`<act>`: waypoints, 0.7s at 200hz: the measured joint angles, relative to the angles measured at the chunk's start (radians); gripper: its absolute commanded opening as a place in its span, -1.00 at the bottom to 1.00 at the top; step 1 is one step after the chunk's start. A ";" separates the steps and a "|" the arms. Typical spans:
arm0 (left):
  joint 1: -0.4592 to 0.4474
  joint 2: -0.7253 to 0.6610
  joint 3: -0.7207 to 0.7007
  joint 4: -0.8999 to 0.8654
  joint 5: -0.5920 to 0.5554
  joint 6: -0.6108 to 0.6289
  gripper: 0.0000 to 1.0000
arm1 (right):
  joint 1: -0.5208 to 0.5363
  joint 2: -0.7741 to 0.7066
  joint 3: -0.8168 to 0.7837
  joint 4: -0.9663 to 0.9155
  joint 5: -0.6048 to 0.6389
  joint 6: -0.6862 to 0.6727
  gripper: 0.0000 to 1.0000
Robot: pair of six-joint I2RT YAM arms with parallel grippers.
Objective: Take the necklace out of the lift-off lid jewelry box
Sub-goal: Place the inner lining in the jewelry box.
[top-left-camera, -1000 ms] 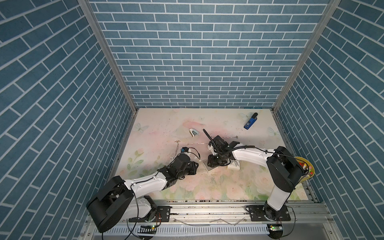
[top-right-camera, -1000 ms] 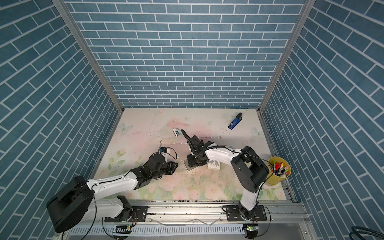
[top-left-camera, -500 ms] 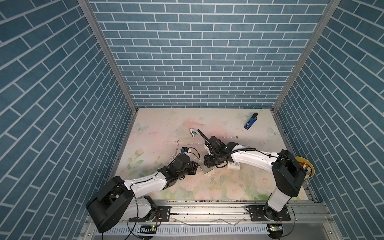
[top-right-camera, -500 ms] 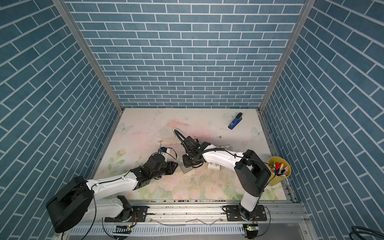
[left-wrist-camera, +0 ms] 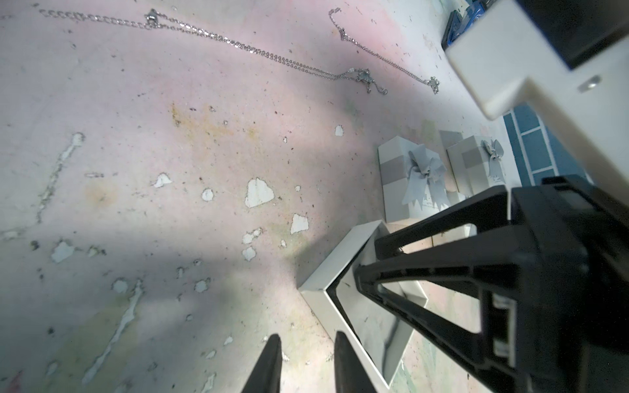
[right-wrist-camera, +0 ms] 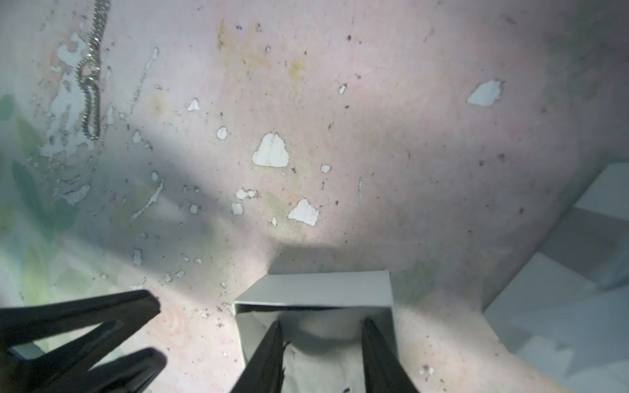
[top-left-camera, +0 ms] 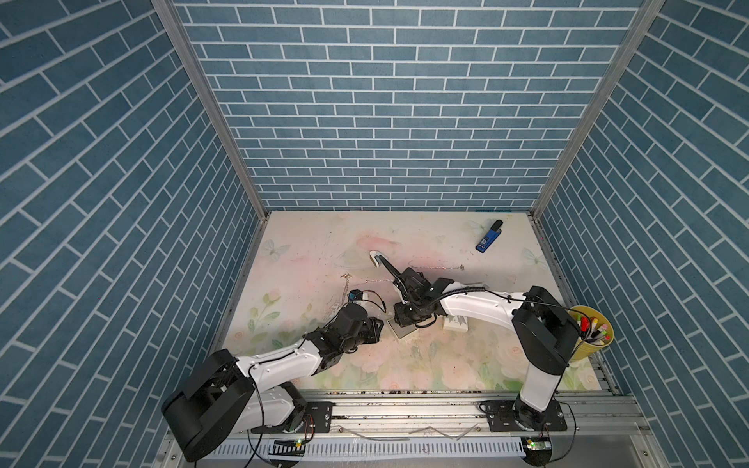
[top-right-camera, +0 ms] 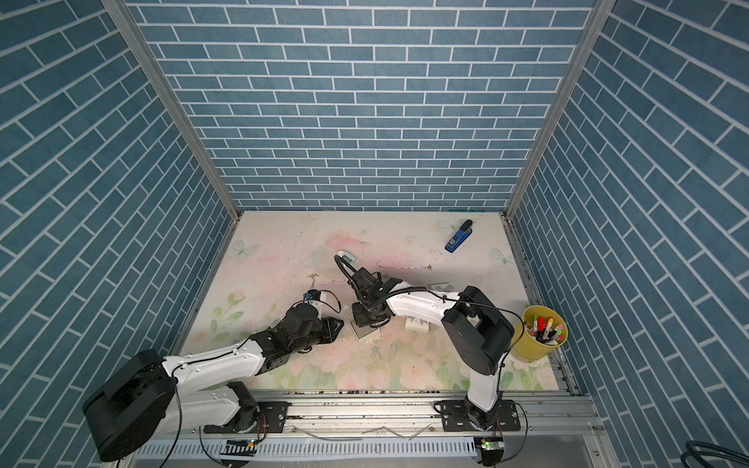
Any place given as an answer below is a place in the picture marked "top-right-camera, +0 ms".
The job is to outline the white bow gift box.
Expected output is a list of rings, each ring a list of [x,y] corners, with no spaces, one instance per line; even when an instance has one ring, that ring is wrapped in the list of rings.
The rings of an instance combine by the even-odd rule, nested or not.
[[[419,333],[428,333],[430,326],[427,321],[423,321],[421,319],[408,317],[405,322],[405,329],[407,331],[412,332],[419,332]]]

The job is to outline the white bow box lid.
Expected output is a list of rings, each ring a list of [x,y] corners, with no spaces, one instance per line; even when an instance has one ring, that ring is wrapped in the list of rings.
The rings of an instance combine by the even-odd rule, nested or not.
[[[456,290],[454,285],[450,282],[442,282],[442,283],[433,283],[428,286],[430,290],[435,290],[438,292],[445,292],[445,293],[452,293]]]

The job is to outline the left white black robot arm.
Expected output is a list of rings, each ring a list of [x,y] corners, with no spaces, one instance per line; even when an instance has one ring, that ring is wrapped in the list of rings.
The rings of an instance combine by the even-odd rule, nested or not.
[[[296,353],[333,343],[343,320],[309,303],[292,306],[274,327],[242,342],[185,356],[147,349],[118,369],[82,406],[103,462],[136,452],[152,437],[209,426],[241,432],[259,421],[244,379],[286,365]]]

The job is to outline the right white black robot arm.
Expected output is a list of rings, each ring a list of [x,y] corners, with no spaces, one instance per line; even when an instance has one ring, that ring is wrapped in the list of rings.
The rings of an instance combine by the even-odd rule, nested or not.
[[[515,337],[515,327],[504,311],[479,289],[438,292],[399,282],[356,286],[354,320],[374,327],[392,317],[415,318],[442,327],[462,362],[470,368],[467,405],[487,415],[499,401],[503,359]]]

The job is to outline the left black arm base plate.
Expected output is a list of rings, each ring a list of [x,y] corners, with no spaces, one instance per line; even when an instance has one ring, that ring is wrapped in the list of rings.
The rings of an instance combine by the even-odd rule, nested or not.
[[[290,404],[282,401],[259,402],[238,411],[224,425],[207,425],[203,427],[206,434],[245,434],[259,435],[282,433]]]

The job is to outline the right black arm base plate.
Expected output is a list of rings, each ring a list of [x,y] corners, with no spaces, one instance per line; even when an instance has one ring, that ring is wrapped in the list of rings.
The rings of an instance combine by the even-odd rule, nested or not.
[[[432,405],[445,432],[495,431],[517,432],[521,422],[516,404],[499,400],[489,411],[483,411],[468,399],[443,400]]]

